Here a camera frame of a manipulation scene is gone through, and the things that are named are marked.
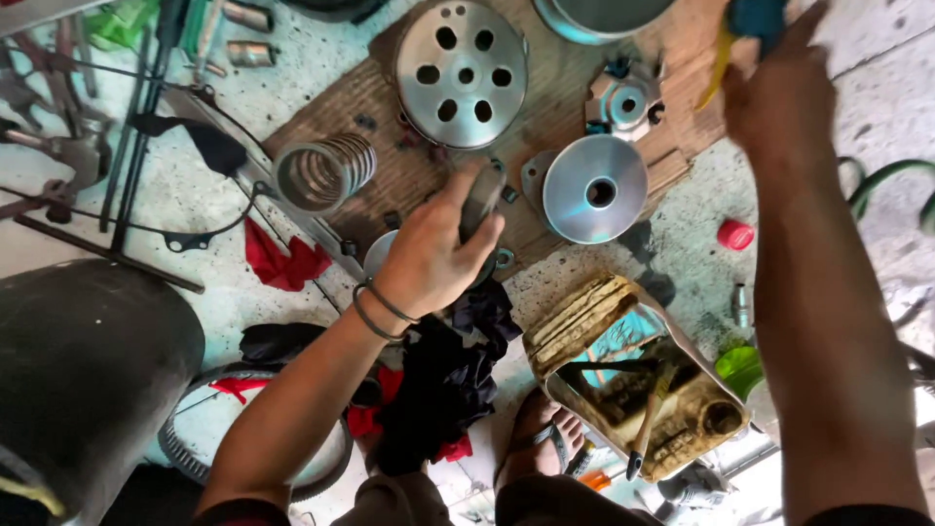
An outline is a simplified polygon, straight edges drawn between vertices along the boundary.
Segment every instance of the shirt sleeve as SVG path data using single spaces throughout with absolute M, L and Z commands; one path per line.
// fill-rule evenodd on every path
M 289 517 L 275 504 L 236 499 L 216 504 L 194 518 L 192 526 L 290 526 Z
M 903 507 L 861 504 L 829 509 L 811 518 L 805 526 L 933 526 L 935 522 L 921 513 Z

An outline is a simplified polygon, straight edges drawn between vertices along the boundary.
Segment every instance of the red bottle cap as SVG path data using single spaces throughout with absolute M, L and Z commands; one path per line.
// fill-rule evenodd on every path
M 728 219 L 717 231 L 717 242 L 725 248 L 740 252 L 754 242 L 756 230 L 740 221 Z

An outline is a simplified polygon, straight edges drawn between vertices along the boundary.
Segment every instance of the green hose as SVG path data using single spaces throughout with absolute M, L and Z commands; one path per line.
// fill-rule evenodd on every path
M 838 159 L 839 167 L 845 165 L 852 165 L 857 172 L 857 178 L 860 180 L 860 185 L 857 187 L 854 194 L 851 195 L 851 198 L 847 200 L 848 204 L 851 206 L 851 213 L 854 215 L 855 221 L 860 221 L 864 218 L 864 214 L 867 213 L 867 205 L 870 203 L 870 196 L 873 194 L 873 190 L 890 177 L 917 168 L 927 170 L 935 177 L 935 163 L 930 163 L 921 159 L 898 161 L 880 168 L 869 177 L 867 176 L 867 168 L 859 160 L 853 157 L 841 157 Z M 926 206 L 922 207 L 922 211 L 919 213 L 919 229 L 929 236 L 935 236 L 935 194 L 928 199 Z

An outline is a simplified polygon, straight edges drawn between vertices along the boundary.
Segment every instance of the yellow handle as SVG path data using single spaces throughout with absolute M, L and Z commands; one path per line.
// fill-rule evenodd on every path
M 695 106 L 695 111 L 704 110 L 714 100 L 717 91 L 721 89 L 721 80 L 724 79 L 724 74 L 727 73 L 727 65 L 730 64 L 730 49 L 737 40 L 737 37 L 727 29 L 727 18 L 724 18 L 721 22 L 721 28 L 717 32 L 717 59 L 714 61 L 711 84 L 704 95 L 701 96 L 698 105 Z

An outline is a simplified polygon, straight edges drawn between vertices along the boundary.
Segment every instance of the hand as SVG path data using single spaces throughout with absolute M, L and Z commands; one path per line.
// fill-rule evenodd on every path
M 727 134 L 751 162 L 833 154 L 838 93 L 828 78 L 827 49 L 809 44 L 827 10 L 820 0 L 806 11 L 749 80 L 734 66 L 727 70 Z
M 374 285 L 403 314 L 419 318 L 454 303 L 496 247 L 505 225 L 497 212 L 463 246 L 458 237 L 461 207 L 479 172 L 475 166 L 452 175 L 399 229 Z

